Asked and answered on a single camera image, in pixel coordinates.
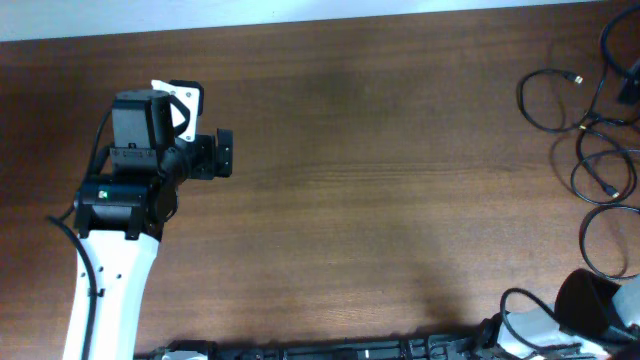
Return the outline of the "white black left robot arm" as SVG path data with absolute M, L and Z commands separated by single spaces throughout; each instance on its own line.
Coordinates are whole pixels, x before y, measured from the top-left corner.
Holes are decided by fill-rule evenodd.
M 51 220 L 77 252 L 64 358 L 133 357 L 146 281 L 179 186 L 232 174 L 232 131 L 196 131 L 203 102 L 195 81 L 154 80 L 115 95 L 104 117 L 114 141 L 92 149 L 69 211 L 73 226 Z

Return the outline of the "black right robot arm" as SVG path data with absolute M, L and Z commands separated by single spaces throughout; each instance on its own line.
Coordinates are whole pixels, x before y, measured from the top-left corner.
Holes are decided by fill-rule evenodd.
M 616 209 L 639 212 L 637 207 L 622 203 L 639 184 L 638 171 L 631 159 L 635 151 L 594 131 L 598 123 L 633 127 L 636 121 L 606 118 L 588 109 L 579 122 L 555 130 L 580 131 L 576 142 L 578 163 L 574 169 L 584 168 L 611 197 L 607 202 L 593 201 L 579 192 L 575 178 L 570 178 L 575 195 L 596 206 L 584 218 L 579 233 L 581 255 L 588 268 L 578 269 L 567 277 L 553 305 L 525 289 L 506 290 L 499 313 L 487 321 L 489 337 L 476 341 L 479 350 L 504 359 L 596 359 L 614 355 L 639 341 L 639 276 L 606 274 L 591 262 L 586 251 L 586 231 L 597 215 Z M 592 160 L 609 155 L 620 155 L 627 163 L 630 177 L 622 193 L 590 165 Z

